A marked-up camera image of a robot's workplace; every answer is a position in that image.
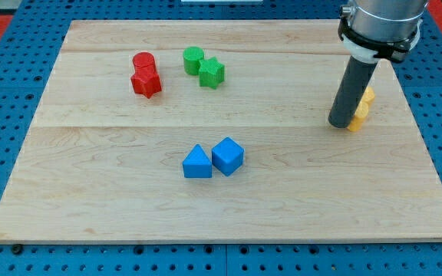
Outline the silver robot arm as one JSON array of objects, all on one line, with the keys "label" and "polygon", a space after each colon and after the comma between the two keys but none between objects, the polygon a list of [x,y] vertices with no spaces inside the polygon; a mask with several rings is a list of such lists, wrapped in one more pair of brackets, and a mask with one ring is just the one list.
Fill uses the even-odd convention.
[{"label": "silver robot arm", "polygon": [[338,36],[366,64],[401,63],[417,45],[428,0],[349,0],[339,10]]}]

